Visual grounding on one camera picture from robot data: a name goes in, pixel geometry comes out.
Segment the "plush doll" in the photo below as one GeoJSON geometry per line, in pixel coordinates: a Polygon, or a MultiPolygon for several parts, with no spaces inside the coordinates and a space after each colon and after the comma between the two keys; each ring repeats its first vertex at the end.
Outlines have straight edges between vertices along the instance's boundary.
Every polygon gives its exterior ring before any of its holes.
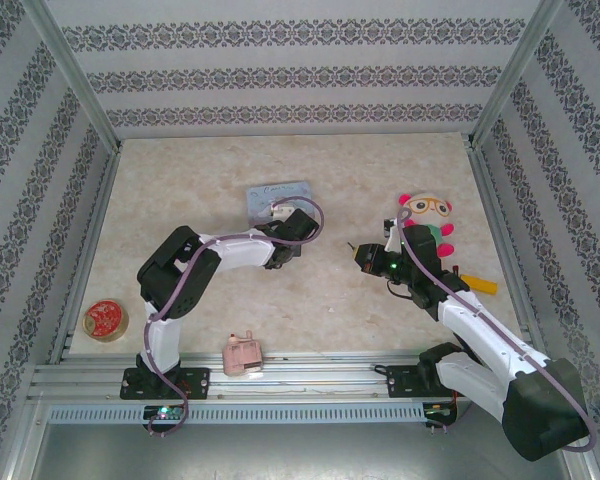
{"type": "Polygon", "coordinates": [[[453,245],[445,242],[443,237],[451,235],[454,226],[449,222],[451,203],[442,200],[439,196],[427,192],[418,195],[401,195],[400,205],[406,205],[413,214],[405,222],[405,227],[410,225],[426,225],[431,230],[436,240],[438,256],[448,257],[454,252],[453,245]]]}

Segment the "round tin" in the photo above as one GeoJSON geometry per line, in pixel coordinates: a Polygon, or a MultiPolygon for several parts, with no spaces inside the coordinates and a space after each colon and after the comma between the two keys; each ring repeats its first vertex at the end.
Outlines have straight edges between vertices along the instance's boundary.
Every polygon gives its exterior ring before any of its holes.
{"type": "Polygon", "coordinates": [[[89,307],[82,317],[82,328],[89,337],[99,342],[113,342],[129,326],[129,315],[114,300],[100,300],[89,307]]]}

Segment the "marble floor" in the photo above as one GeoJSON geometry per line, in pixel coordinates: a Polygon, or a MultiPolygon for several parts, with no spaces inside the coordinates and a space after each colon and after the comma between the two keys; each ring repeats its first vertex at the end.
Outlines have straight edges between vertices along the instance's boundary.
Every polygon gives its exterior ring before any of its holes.
{"type": "Polygon", "coordinates": [[[426,349],[453,340],[385,281],[365,275],[347,242],[385,243],[383,219],[401,193],[433,190],[453,203],[456,253],[445,267],[495,281],[485,306],[519,333],[511,299],[459,134],[215,137],[127,140],[81,314],[103,298],[129,312],[126,334],[99,343],[76,328],[71,354],[138,352],[145,321],[136,273],[180,225],[197,233],[248,228],[248,187],[306,180],[323,207],[323,234],[276,271],[216,275],[185,317],[180,350],[219,353],[231,333],[268,352],[426,349]]]}

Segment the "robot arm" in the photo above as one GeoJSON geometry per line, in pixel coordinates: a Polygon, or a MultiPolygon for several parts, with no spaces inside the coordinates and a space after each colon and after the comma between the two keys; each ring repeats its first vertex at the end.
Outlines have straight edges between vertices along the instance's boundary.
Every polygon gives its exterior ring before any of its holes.
{"type": "MultiPolygon", "coordinates": [[[[528,460],[593,435],[569,401],[542,375],[548,372],[586,411],[576,368],[565,359],[553,361],[533,349],[486,311],[466,283],[442,269],[435,240],[426,226],[414,225],[399,232],[397,225],[396,220],[385,221],[387,245],[360,245],[354,252],[356,263],[365,273],[407,285],[414,303],[469,347],[468,352],[446,350],[438,356],[429,355],[435,368],[419,365],[419,371],[428,377],[423,379],[425,384],[440,383],[484,408],[502,424],[512,446],[528,460]],[[423,273],[401,244],[402,237],[424,268],[458,298],[423,273]]],[[[429,352],[433,351],[444,349],[434,347],[429,352]]]]}
{"type": "MultiPolygon", "coordinates": [[[[166,374],[179,365],[182,317],[198,304],[215,273],[245,266],[280,268],[294,256],[300,256],[300,247],[281,245],[275,240],[305,240],[318,226],[310,216],[296,209],[284,222],[278,220],[230,235],[232,238],[222,239],[202,251],[171,308],[149,330],[149,350],[157,369],[166,374]]],[[[179,227],[147,260],[138,272],[147,318],[167,304],[196,250],[215,239],[212,235],[198,235],[189,227],[179,227]]],[[[144,367],[156,373],[146,349],[140,357],[144,367]]]]}

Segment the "pink plastic object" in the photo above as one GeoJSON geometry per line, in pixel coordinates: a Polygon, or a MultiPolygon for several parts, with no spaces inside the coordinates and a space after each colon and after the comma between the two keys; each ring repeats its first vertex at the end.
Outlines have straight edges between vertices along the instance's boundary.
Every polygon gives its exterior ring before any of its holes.
{"type": "Polygon", "coordinates": [[[453,252],[455,252],[455,250],[456,249],[453,247],[453,245],[449,243],[441,243],[440,245],[438,245],[438,256],[440,258],[448,257],[453,252]]]}
{"type": "Polygon", "coordinates": [[[247,338],[231,334],[222,350],[222,362],[224,374],[232,377],[262,370],[260,342],[253,340],[251,330],[247,330],[247,338]]]}
{"type": "Polygon", "coordinates": [[[446,237],[447,235],[451,235],[454,230],[455,227],[453,226],[453,223],[447,223],[440,228],[440,233],[442,233],[443,237],[446,237]]]}

